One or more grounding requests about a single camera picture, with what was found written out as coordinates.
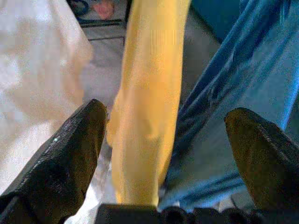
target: gray floor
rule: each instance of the gray floor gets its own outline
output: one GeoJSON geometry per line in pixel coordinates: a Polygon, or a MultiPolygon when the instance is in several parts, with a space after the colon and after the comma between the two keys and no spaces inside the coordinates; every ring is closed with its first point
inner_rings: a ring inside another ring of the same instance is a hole
{"type": "MultiPolygon", "coordinates": [[[[115,2],[114,19],[123,18],[125,1],[115,2]]],[[[84,28],[87,38],[125,36],[124,27],[84,28]]],[[[114,98],[121,81],[121,60],[123,56],[123,39],[90,41],[94,49],[94,58],[82,73],[81,81],[85,91],[85,99],[96,98],[104,103],[108,112],[113,107],[114,98]]],[[[180,104],[182,104],[197,79],[208,65],[209,61],[219,48],[209,28],[190,9],[184,41],[183,78],[180,104]]],[[[115,203],[114,190],[111,184],[110,161],[111,149],[104,142],[99,159],[99,165],[92,180],[91,187],[95,191],[96,200],[105,203],[115,203]]]]}

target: floor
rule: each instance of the floor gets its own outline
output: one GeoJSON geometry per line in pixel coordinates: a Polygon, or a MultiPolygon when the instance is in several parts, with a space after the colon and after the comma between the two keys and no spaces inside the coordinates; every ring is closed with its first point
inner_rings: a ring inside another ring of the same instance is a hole
{"type": "MultiPolygon", "coordinates": [[[[126,2],[115,2],[114,18],[124,18],[126,2]]],[[[123,36],[125,28],[120,26],[84,28],[87,38],[94,49],[94,58],[82,73],[81,81],[85,91],[84,100],[96,98],[107,106],[108,111],[113,107],[121,81],[121,59],[123,56],[123,36]],[[102,37],[113,39],[92,40],[102,37]]],[[[219,48],[220,44],[191,8],[185,27],[183,79],[180,104],[182,104],[193,89],[202,71],[219,48]]],[[[67,223],[93,223],[97,204],[115,203],[114,190],[110,176],[111,149],[104,142],[91,186],[87,192],[87,200],[76,216],[67,223]]],[[[229,207],[230,199],[217,208],[229,207]]]]}

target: yellow cloth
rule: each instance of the yellow cloth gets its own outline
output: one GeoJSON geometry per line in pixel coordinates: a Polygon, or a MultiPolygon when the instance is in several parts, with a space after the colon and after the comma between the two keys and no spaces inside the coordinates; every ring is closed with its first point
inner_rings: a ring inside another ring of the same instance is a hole
{"type": "Polygon", "coordinates": [[[158,204],[174,140],[190,0],[134,0],[108,124],[118,203],[158,204]]]}

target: white fabric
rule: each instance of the white fabric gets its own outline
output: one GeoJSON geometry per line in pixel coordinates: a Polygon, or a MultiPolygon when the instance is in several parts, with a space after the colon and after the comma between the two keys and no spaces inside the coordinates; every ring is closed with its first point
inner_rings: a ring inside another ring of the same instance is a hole
{"type": "Polygon", "coordinates": [[[0,0],[0,194],[82,104],[92,47],[65,0],[0,0]]]}

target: pink object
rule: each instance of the pink object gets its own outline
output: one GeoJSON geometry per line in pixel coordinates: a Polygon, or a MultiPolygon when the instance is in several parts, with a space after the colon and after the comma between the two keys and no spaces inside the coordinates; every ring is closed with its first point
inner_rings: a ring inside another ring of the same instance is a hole
{"type": "Polygon", "coordinates": [[[100,3],[93,5],[102,20],[109,19],[114,13],[114,2],[111,0],[102,0],[100,3]]]}

